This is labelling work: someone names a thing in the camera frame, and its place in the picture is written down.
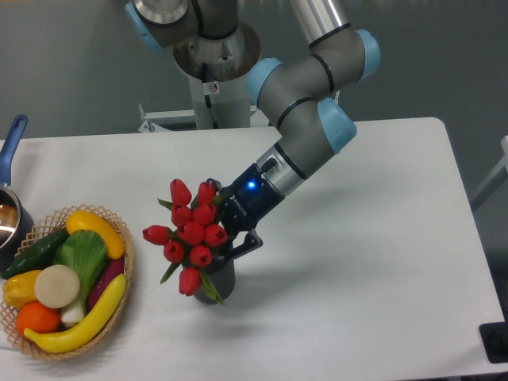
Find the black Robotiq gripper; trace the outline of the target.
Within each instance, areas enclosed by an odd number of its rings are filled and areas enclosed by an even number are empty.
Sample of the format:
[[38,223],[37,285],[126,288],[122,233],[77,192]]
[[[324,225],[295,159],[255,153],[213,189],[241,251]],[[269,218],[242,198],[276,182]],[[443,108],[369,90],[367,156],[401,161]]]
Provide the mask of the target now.
[[[254,228],[285,199],[266,177],[275,166],[276,163],[265,163],[261,167],[252,164],[227,187],[216,179],[205,181],[207,196],[220,195],[221,222],[232,238],[219,246],[219,260],[236,260],[263,246],[263,240]],[[235,245],[236,235],[244,231],[243,242]]]

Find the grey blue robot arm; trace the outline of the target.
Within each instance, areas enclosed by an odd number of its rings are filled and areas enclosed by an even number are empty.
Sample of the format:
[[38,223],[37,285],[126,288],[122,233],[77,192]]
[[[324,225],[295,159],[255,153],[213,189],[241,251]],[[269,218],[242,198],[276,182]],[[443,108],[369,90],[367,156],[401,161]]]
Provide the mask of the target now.
[[[310,54],[286,65],[262,58],[256,32],[235,1],[130,1],[137,35],[156,51],[172,47],[188,78],[198,129],[247,127],[261,111],[280,138],[221,190],[229,240],[218,255],[232,260],[260,247],[257,223],[336,155],[356,126],[333,96],[379,66],[376,39],[351,28],[337,1],[294,1]],[[244,243],[232,239],[245,233]]]

